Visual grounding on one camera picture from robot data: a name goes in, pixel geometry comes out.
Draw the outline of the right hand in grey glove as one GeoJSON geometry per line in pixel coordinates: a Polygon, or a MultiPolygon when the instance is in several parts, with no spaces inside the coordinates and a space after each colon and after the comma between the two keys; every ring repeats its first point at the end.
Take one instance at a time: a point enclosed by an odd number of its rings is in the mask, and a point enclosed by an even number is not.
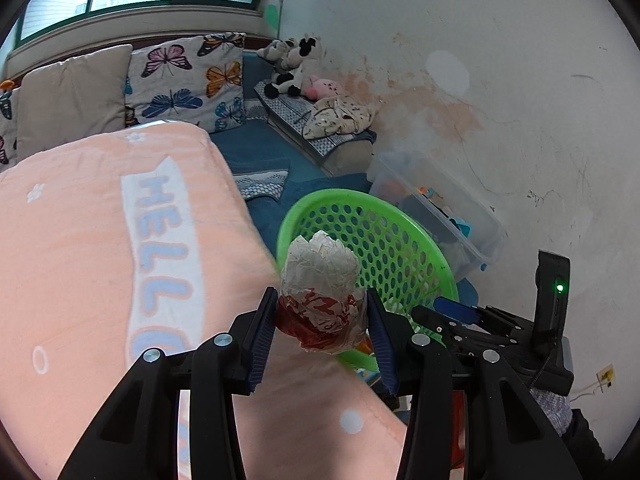
{"type": "Polygon", "coordinates": [[[553,392],[537,388],[531,388],[529,392],[549,419],[556,433],[562,437],[570,428],[573,419],[570,401],[566,396],[558,396],[553,392]]]}

